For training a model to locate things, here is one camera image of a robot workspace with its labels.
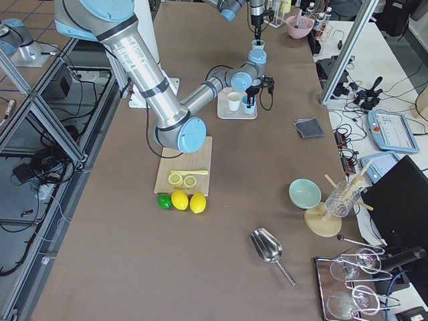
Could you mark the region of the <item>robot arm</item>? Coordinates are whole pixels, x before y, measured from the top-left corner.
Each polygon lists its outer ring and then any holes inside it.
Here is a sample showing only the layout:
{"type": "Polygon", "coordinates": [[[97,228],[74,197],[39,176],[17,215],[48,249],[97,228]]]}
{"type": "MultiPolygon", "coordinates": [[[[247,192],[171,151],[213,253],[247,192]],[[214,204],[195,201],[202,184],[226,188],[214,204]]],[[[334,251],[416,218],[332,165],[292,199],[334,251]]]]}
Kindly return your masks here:
{"type": "Polygon", "coordinates": [[[240,68],[212,72],[190,96],[178,100],[158,62],[148,1],[55,1],[60,34],[106,46],[157,116],[154,138],[163,147],[183,153],[198,151],[205,141],[205,123],[195,113],[225,87],[249,94],[249,104],[264,75],[267,54],[252,49],[240,68]]]}
{"type": "Polygon", "coordinates": [[[274,10],[272,8],[267,8],[265,1],[208,0],[205,1],[205,3],[216,8],[226,21],[233,21],[236,18],[236,15],[239,13],[240,9],[246,3],[248,3],[247,8],[249,9],[249,13],[247,14],[247,17],[251,18],[251,25],[253,26],[253,29],[250,26],[249,29],[253,32],[254,40],[257,45],[261,45],[261,34],[263,32],[264,18],[267,17],[269,21],[272,21],[274,18],[274,10]]]}

